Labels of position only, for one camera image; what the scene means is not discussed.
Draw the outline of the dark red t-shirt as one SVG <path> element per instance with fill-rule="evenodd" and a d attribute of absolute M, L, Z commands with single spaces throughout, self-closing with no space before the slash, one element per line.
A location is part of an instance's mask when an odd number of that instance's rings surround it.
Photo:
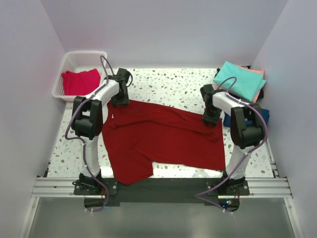
<path fill-rule="evenodd" d="M 205 125 L 200 114 L 130 101 L 107 104 L 103 140 L 114 178 L 129 185 L 152 176 L 153 163 L 223 171 L 222 126 Z"/>

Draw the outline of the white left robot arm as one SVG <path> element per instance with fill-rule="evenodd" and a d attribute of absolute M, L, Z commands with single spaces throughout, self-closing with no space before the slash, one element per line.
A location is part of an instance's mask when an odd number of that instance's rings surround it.
<path fill-rule="evenodd" d="M 99 194 L 106 191 L 102 183 L 98 159 L 98 137 L 103 128 L 103 106 L 129 105 L 128 87 L 132 74 L 119 68 L 115 75 L 106 75 L 104 82 L 86 96 L 77 96 L 73 101 L 72 117 L 65 132 L 67 140 L 79 139 L 83 145 L 83 169 L 73 183 L 76 194 Z"/>

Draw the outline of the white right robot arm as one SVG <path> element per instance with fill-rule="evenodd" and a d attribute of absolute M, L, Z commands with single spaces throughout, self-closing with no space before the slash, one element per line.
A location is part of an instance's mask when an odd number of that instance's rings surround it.
<path fill-rule="evenodd" d="M 221 112 L 230 116 L 230 137 L 233 151 L 221 181 L 209 190 L 227 195 L 244 185 L 246 168 L 254 150 L 267 140 L 267 126 L 258 104 L 247 103 L 232 97 L 228 92 L 204 85 L 200 92 L 205 103 L 202 121 L 217 125 Z"/>

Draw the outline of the navy blue folded t-shirt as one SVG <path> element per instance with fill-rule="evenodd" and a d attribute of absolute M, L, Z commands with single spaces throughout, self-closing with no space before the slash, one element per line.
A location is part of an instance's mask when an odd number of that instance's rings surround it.
<path fill-rule="evenodd" d="M 263 117 L 265 123 L 268 124 L 269 117 L 270 117 L 269 110 L 262 109 L 262 117 Z M 223 122 L 224 127 L 231 127 L 231 117 L 227 113 L 224 113 L 224 119 L 222 120 L 222 122 Z M 252 121 L 247 120 L 246 125 L 250 125 L 250 124 L 252 124 Z"/>

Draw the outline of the magenta t-shirt in basket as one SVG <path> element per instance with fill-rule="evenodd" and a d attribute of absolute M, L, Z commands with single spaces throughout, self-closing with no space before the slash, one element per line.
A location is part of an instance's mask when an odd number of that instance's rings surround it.
<path fill-rule="evenodd" d="M 66 96 L 83 96 L 90 94 L 100 85 L 101 76 L 96 68 L 79 73 L 66 71 L 61 74 Z"/>

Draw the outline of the pink folded t-shirt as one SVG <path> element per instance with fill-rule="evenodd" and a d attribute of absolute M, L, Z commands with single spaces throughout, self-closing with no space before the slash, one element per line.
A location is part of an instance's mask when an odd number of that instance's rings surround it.
<path fill-rule="evenodd" d="M 253 70 L 234 64 L 234 76 L 237 77 L 231 89 L 234 94 L 252 102 L 263 97 L 263 88 L 266 84 L 263 70 Z"/>

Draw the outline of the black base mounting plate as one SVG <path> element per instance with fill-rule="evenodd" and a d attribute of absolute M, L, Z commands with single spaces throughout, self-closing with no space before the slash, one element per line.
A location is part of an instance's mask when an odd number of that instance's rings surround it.
<path fill-rule="evenodd" d="M 228 180 L 216 188 L 220 178 L 148 178 L 124 185 L 113 178 L 103 178 L 97 183 L 90 177 L 73 181 L 74 194 L 84 196 L 85 208 L 119 206 L 121 203 L 199 203 L 196 194 L 204 192 L 203 203 L 218 204 L 236 211 L 240 196 L 250 195 L 248 182 L 242 178 Z"/>

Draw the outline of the aluminium frame rail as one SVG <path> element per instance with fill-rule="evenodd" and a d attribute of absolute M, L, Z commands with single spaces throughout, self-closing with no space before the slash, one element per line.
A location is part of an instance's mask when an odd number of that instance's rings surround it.
<path fill-rule="evenodd" d="M 32 197 L 100 198 L 99 194 L 76 194 L 75 178 L 37 178 Z M 112 178 L 105 179 L 110 196 L 123 193 L 133 195 L 195 195 L 208 191 L 220 182 L 219 178 L 149 178 L 131 185 L 123 185 Z M 240 188 L 240 197 L 292 198 L 287 178 L 247 178 Z"/>

